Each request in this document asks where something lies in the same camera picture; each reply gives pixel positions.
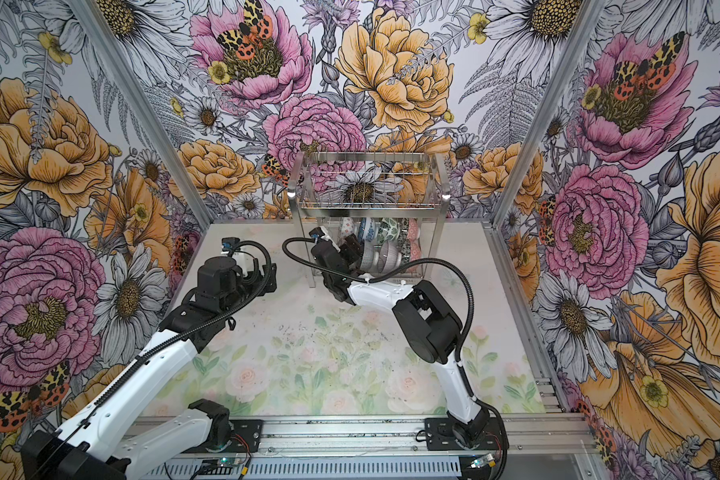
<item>floral mural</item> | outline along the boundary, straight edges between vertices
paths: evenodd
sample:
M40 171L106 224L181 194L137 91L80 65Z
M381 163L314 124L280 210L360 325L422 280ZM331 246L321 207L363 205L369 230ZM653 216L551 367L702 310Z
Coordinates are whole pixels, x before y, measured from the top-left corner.
M720 479L720 2L606 10L502 234L611 477Z
M200 242L68 1L0 0L0 476L11 478L16 445L55 429L144 346ZM242 221L287 220L298 156L334 150L445 154L448 215L490 217L582 2L98 3L209 213ZM720 478L720 0L606 2L544 139L527 147L501 233L570 407L614 478ZM423 195L416 168L329 162L313 178L337 202L407 203ZM464 353L487 391L485 338ZM303 337L270 341L262 358L299 386L293 405L371 411L371 394L342 379L349 353L320 345L335 365L297 372L279 356L308 356ZM197 388L229 361L225 398L257 412L280 376L242 353L218 360L214 345L193 363ZM416 390L431 379L409 366L378 366L397 379L384 390L365 379L391 412L431 411L439 398ZM314 396L329 377L341 388ZM536 411L533 383L510 378L504 391Z

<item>pink rose print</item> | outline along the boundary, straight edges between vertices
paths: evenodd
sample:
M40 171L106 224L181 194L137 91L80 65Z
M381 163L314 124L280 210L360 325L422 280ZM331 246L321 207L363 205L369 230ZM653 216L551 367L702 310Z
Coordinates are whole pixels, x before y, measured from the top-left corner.
M550 271L564 270L598 300L619 293L648 247L640 192L634 179L615 165L592 171L588 165L574 167L557 193L552 229Z

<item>black cable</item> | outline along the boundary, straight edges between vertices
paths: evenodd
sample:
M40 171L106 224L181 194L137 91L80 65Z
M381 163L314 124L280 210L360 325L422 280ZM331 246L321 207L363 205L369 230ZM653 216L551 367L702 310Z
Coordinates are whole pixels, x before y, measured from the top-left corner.
M240 242L240 243L236 246L236 250L239 249L240 247L246 246L246 245L254 246L255 248L259 249L259 251L264 255L264 260L265 260L265 265L266 265L266 272L264 273L264 278L263 278L262 282L259 283L258 287L257 287L256 290L253 292L253 294L251 294L250 296L246 297L246 298L243 299L241 302L238 302L233 308L231 308L231 309L228 310L227 312L220 313L219 315L214 316L214 317L211 318L210 320L205 321L205 322L201 323L200 325L198 325L198 326L196 326L196 327L194 327L194 328L192 328L192 329L189 329L189 330L187 330L187 331L185 331L185 332L183 332L183 333L180 333L180 334L178 334L178 335L176 335L176 336L174 336L174 337L171 337L170 339L162 342L161 344L159 344L158 346L156 346L156 347L154 347L153 349L149 350L148 352L144 353L143 355L137 356L135 362L132 363L131 366L128 367L127 370L124 370L124 371L122 372L121 376L120 376L114 383L111 383L110 386L104 391L104 393L103 393L99 398L97 398L97 399L94 401L94 408L92 408L92 409L90 410L90 413L88 414L88 416L85 417L85 418L83 419L83 421L80 422L80 424L78 424L77 428L76 428L75 430L73 430L72 433L69 434L69 435L62 441L62 443L60 443L60 444L48 455L48 458L46 458L45 462L43 462L43 463L40 464L40 466L38 467L38 469L35 470L34 474L33 474L32 476L30 476L28 480L34 480L35 477L39 476L40 473L43 471L43 469L44 469L44 468L46 467L46 465L48 464L48 462L50 462L50 460L57 454L57 452L59 451L59 449L60 449L62 446L64 446L64 444L66 444L66 443L69 441L70 438L74 437L74 436L80 431L81 428L83 428L84 426L86 426L86 425L89 424L89 420L91 419L91 417L93 417L94 415L96 415L96 410L98 410L99 407L102 406L102 405L106 402L106 400L108 400L109 398L111 398L112 395L114 395L115 392L116 392L118 389L120 389L120 388L125 384L125 382L127 382L128 379L130 379L130 378L134 375L134 373L136 372L136 370L138 370L139 368L141 368L142 365L145 365L155 354L157 354L158 352L160 352L160 351L168 348L169 346L173 345L173 344L176 343L176 342L181 342L181 341L183 341L183 340L189 339L189 338L190 338L192 335L194 335L195 333L197 333L197 332L205 329L206 327L208 327L208 326L210 326L210 325L212 325L212 324L214 324L214 323L217 323L217 322L225 322L225 321L231 319L232 316L234 316L236 313L240 312L240 310L242 310L243 308L245 308L250 302L253 301L253 299L257 298L257 297L259 296L259 293L261 293L261 292L264 291L264 289L266 288L267 284L269 283L269 277L270 277L270 275L272 274L272 258L270 257L269 251L264 247L264 245L261 245L259 242L255 242L255 241L253 241L253 240L244 240L244 241Z

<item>metal mounting plate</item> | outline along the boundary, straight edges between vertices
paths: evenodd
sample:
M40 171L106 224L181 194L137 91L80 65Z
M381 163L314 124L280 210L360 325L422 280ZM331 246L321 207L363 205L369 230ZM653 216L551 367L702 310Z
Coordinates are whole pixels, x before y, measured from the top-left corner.
M442 452L444 450L467 450L456 442L453 434L454 420L452 418L432 417L424 419L424 431L427 435L427 450ZM478 437L472 450L499 450L496 440L499 438L499 423L494 417Z

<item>dish rack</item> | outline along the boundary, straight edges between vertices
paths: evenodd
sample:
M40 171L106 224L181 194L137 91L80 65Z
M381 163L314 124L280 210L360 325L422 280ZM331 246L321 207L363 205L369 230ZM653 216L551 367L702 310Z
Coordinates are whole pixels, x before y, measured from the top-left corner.
M451 202L447 160L445 154L299 153L288 179L288 203L298 235L308 236L315 226L325 226L342 245L352 242L347 237L354 234L364 251L372 245L374 253L381 256L381 262L374 258L372 267L363 269L376 276L393 269L384 266L411 258L411 250L414 255L419 252L421 256L436 256ZM425 220L434 222L432 236L422 238L420 234L412 238L408 232L414 226L421 232ZM400 230L396 238L389 228L383 238L378 232L374 235L376 227L390 225ZM422 245L428 245L427 252L423 252ZM312 258L309 247L305 244L306 258ZM397 262L390 260L385 264L386 255L393 253L399 254ZM363 260L358 260L356 266L360 267ZM320 272L310 270L307 281L314 287ZM427 278L428 272L427 265L420 265L395 278Z

